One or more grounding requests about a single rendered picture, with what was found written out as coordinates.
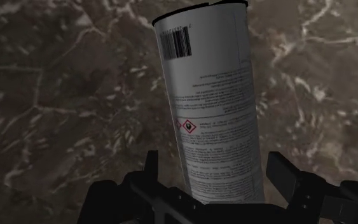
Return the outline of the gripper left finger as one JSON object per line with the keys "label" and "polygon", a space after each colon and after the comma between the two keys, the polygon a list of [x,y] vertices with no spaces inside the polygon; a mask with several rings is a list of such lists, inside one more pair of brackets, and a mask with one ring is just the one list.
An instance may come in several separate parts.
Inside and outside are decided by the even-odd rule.
{"label": "gripper left finger", "polygon": [[147,153],[144,168],[113,180],[93,182],[77,224],[203,224],[202,204],[176,187],[158,182],[158,152]]}

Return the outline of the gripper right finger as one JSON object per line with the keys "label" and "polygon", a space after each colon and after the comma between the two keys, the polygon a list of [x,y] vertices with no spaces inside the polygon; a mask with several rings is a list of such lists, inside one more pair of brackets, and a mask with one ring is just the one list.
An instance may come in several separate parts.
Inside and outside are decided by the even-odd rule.
{"label": "gripper right finger", "polygon": [[266,177],[288,202],[288,224],[319,224],[321,218],[334,224],[358,224],[358,181],[344,180],[338,186],[298,169],[283,154],[268,154]]}

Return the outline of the white printed spray can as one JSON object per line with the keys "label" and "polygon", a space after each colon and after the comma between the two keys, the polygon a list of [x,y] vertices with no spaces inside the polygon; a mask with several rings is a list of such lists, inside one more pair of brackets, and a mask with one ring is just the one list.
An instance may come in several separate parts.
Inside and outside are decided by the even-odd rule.
{"label": "white printed spray can", "polygon": [[153,20],[184,181],[196,200],[265,200],[247,0]]}

